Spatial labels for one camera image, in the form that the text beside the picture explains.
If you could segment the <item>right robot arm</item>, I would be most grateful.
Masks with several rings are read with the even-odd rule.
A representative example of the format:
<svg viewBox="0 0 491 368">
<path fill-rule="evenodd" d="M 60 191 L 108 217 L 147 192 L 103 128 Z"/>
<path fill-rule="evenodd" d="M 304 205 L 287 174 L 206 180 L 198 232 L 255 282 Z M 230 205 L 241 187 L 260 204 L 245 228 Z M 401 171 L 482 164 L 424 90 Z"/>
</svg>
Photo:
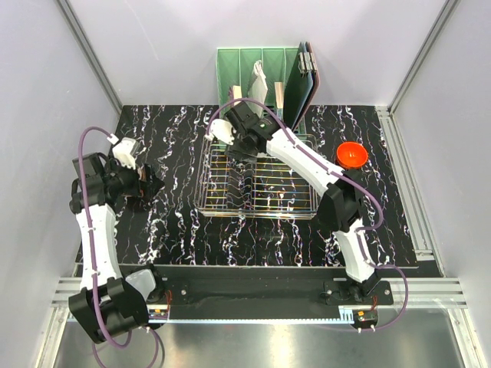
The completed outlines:
<svg viewBox="0 0 491 368">
<path fill-rule="evenodd" d="M 341 292 L 365 304 L 376 294 L 380 281 L 370 258 L 361 207 L 364 196 L 358 180 L 359 169 L 344 169 L 306 146 L 275 116 L 259 117 L 249 107 L 249 100 L 233 102 L 225 113 L 227 132 L 222 139 L 226 155 L 254 163 L 268 155 L 293 169 L 320 196 L 316 218 L 338 240 L 344 257 L 348 285 Z"/>
</svg>

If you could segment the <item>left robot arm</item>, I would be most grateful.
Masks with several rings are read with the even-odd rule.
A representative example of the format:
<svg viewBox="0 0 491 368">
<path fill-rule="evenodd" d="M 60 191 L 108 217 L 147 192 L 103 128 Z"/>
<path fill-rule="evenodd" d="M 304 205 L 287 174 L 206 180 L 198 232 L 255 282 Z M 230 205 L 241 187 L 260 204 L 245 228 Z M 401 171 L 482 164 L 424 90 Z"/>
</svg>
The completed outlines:
<svg viewBox="0 0 491 368">
<path fill-rule="evenodd" d="M 129 333 L 149 322 L 147 302 L 160 302 L 166 285 L 152 265 L 122 274 L 117 261 L 117 201 L 136 205 L 164 187 L 148 164 L 126 168 L 113 157 L 92 153 L 73 160 L 77 179 L 69 207 L 81 231 L 83 271 L 80 290 L 68 299 L 70 312 L 94 343 Z"/>
</svg>

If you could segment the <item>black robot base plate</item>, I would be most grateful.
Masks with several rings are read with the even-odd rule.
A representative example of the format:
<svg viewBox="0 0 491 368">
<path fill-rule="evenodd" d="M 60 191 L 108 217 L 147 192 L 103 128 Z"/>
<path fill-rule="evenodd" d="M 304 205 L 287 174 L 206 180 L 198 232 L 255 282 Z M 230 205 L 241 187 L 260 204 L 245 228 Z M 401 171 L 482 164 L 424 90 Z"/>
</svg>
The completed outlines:
<svg viewBox="0 0 491 368">
<path fill-rule="evenodd" d="M 335 304 L 392 306 L 388 281 L 379 280 L 366 295 L 348 278 L 343 268 L 293 268 L 262 266 L 179 266 L 123 264 L 129 274 L 150 268 L 171 291 L 175 303 L 245 301 L 294 298 Z"/>
</svg>

